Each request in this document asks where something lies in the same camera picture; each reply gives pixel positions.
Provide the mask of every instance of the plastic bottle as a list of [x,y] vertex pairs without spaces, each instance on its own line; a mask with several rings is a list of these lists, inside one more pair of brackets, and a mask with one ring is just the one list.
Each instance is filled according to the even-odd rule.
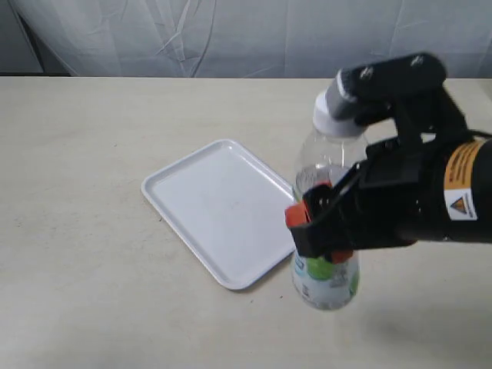
[[[330,119],[325,92],[316,99],[313,123],[297,162],[294,196],[298,201],[315,185],[335,185],[352,164],[365,157],[364,129]],[[344,263],[332,264],[324,257],[302,258],[295,251],[291,270],[299,294],[315,308],[342,308],[357,292],[360,277],[357,253]]]

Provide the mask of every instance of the table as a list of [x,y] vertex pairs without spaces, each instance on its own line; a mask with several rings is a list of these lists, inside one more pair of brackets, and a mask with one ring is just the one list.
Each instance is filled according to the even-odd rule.
[[[218,138],[290,178],[328,83],[0,78],[0,367],[490,368],[488,246],[363,252],[358,296],[322,312],[287,263],[220,287],[141,195]],[[447,86],[492,131],[492,81]]]

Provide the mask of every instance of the warning label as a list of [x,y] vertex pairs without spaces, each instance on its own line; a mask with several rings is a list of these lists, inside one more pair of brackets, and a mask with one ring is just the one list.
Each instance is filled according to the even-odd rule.
[[471,193],[471,175],[477,153],[485,141],[475,141],[454,150],[444,174],[444,200],[452,221],[476,221]]

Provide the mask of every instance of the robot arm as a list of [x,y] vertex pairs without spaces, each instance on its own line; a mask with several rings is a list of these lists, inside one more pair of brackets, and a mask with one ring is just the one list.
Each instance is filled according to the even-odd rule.
[[475,141],[492,136],[468,129],[445,78],[429,54],[339,72],[326,94],[331,118],[361,126],[391,118],[397,137],[369,145],[333,188],[304,195],[308,221],[290,224],[300,256],[419,240],[492,243],[492,140]]

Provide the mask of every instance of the tray rim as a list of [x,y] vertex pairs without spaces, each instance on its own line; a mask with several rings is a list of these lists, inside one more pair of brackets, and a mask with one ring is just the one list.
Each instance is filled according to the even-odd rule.
[[150,174],[148,177],[146,177],[143,182],[141,183],[141,193],[144,195],[144,197],[147,199],[150,205],[161,215],[161,217],[168,223],[168,225],[171,227],[173,232],[186,244],[188,249],[193,253],[193,255],[200,261],[200,263],[207,269],[207,271],[212,275],[212,277],[224,288],[227,288],[228,290],[232,291],[239,291],[239,290],[244,290],[245,288],[250,287],[253,283],[257,282],[260,280],[263,276],[265,276],[269,271],[271,271],[272,268],[274,268],[276,265],[278,265],[281,261],[283,261],[285,258],[287,258],[292,252],[294,251],[294,246],[292,248],[287,249],[284,253],[279,253],[278,257],[275,259],[272,259],[272,262],[259,273],[258,275],[255,275],[253,278],[247,280],[247,281],[242,281],[241,283],[234,283],[233,281],[226,281],[225,279],[221,278],[221,276],[217,273],[217,271],[213,268],[212,265],[210,265],[203,255],[200,253],[200,251],[195,247],[194,242],[190,240],[184,232],[181,231],[181,227],[177,226],[171,219],[171,217],[168,216],[168,214],[162,209],[156,201],[154,201],[153,197],[150,195],[148,191],[148,185],[149,183],[159,175],[161,175],[163,172],[169,171],[173,167],[180,165],[182,162],[189,160],[190,158],[193,158],[195,155],[199,155],[203,151],[207,151],[208,149],[216,146],[216,145],[233,145],[233,146],[238,146],[242,151],[246,152],[249,156],[254,158],[258,163],[260,163],[268,172],[270,175],[273,175],[273,178],[275,183],[277,185],[281,185],[284,187],[285,191],[289,194],[291,197],[293,203],[294,203],[294,196],[291,193],[292,186],[289,184],[288,181],[286,181],[283,177],[281,177],[276,171],[274,171],[270,166],[266,165],[258,156],[253,154],[251,151],[249,151],[245,146],[243,146],[240,142],[232,140],[230,138],[222,138],[215,140],[211,142],[208,145],[205,145],[202,148],[199,148],[198,150],[193,151],[189,155],[184,156],[181,159],[178,159],[177,161],[174,161],[170,163],[169,165],[166,165],[165,167],[157,170],[156,172]]

